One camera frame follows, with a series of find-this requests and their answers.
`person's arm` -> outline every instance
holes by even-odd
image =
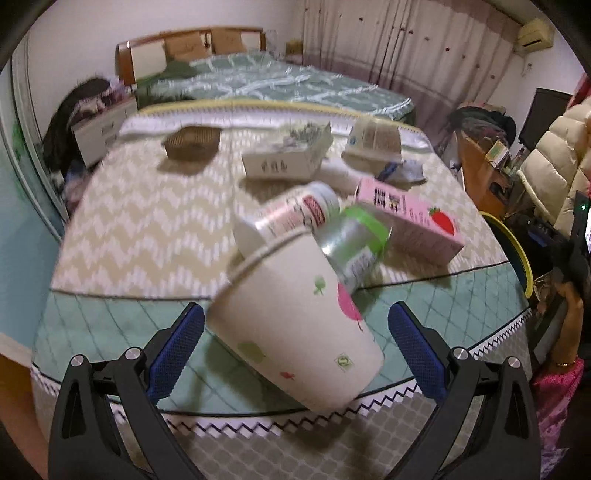
[[[550,352],[548,370],[551,373],[566,373],[574,367],[583,329],[583,300],[572,282],[556,285],[556,292],[564,297],[568,311],[560,336]]]

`red label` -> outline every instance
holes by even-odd
[[[324,212],[320,207],[320,204],[316,201],[316,199],[312,195],[307,195],[301,200],[304,205],[308,207],[308,210],[312,213],[314,217],[314,222],[316,226],[324,225],[326,221],[326,217],[324,216]]]

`bracelet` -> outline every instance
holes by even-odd
[[[579,357],[578,357],[578,356],[577,356],[577,357],[575,357],[575,359],[574,359],[574,362],[571,362],[571,363],[569,363],[569,364],[560,364],[560,363],[558,363],[558,362],[555,362],[554,360],[552,360],[552,363],[553,363],[555,366],[557,366],[557,367],[562,367],[562,368],[565,368],[565,367],[572,367],[572,366],[573,366],[573,365],[574,365],[574,364],[577,362],[577,360],[578,360],[578,359],[579,359]]]

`white drawer cabinet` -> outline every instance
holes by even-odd
[[[135,98],[130,98],[72,128],[87,167],[93,166],[106,155],[125,119],[137,111]]]

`beige chevron pattern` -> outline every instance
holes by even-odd
[[[68,227],[52,288],[127,298],[212,296],[242,261],[232,236],[235,216],[290,187],[245,178],[241,152],[264,133],[224,130],[218,155],[202,170],[168,161],[162,137],[115,146]],[[330,152],[340,155],[345,142],[335,138]],[[455,216],[466,246],[447,268],[388,251],[366,284],[394,284],[505,261],[491,230],[439,158],[415,156],[428,181],[413,187],[413,193]]]

